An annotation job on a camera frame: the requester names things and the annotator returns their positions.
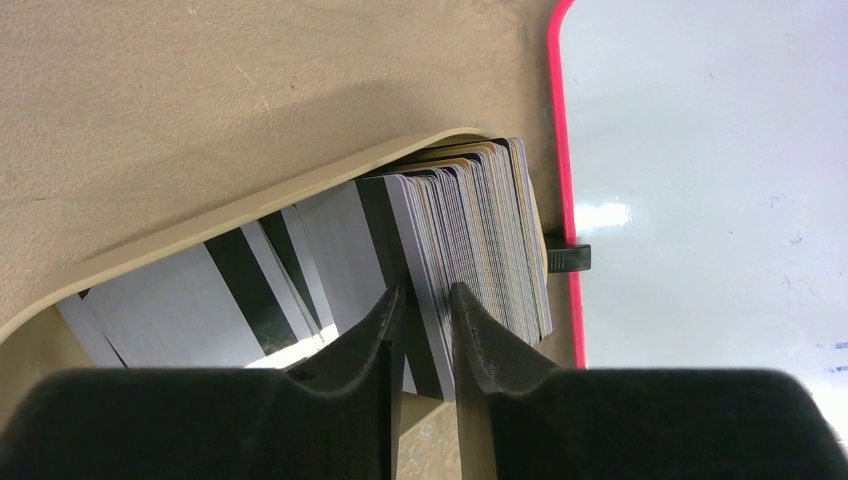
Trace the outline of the beige oval card tray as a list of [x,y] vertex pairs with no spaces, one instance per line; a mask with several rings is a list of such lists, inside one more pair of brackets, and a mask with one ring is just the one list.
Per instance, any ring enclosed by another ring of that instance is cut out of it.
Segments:
[[452,146],[481,138],[482,133],[479,130],[454,128],[390,140],[99,254],[50,280],[25,308],[3,323],[1,337],[3,340],[9,340],[14,332],[36,318],[49,314],[55,303],[68,296],[150,265],[169,254],[197,246],[205,240],[256,220],[276,207],[284,207],[324,192],[345,180],[385,166],[416,151],[434,146]]

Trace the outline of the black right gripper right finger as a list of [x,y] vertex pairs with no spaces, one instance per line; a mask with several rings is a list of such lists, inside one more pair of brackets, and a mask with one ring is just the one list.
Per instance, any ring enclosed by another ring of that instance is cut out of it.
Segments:
[[450,292],[466,479],[843,479],[847,459],[791,376],[565,369]]

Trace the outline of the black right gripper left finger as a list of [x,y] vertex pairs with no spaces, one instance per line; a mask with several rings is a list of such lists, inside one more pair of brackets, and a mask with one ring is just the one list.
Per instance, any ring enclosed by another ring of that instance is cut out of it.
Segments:
[[1,435],[5,479],[392,479],[406,292],[286,369],[76,369]]

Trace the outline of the pink framed whiteboard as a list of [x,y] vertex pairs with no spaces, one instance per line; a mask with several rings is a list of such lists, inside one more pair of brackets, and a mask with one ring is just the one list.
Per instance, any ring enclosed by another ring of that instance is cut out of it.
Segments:
[[847,434],[847,5],[565,1],[588,368],[750,367]]

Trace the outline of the stack of white cards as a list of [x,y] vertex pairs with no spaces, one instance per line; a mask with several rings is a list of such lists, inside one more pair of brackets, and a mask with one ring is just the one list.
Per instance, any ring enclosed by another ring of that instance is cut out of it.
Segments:
[[[388,175],[403,183],[448,355],[457,282],[522,340],[551,331],[521,141],[428,149],[355,180]],[[98,366],[288,367],[343,334],[296,204],[71,295],[58,311]]]

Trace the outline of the black whiteboard clip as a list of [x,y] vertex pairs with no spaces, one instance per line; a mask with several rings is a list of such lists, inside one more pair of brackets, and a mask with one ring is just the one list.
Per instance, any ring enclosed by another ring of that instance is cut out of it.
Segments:
[[547,271],[551,274],[588,271],[592,267],[592,247],[570,244],[562,232],[544,235]]

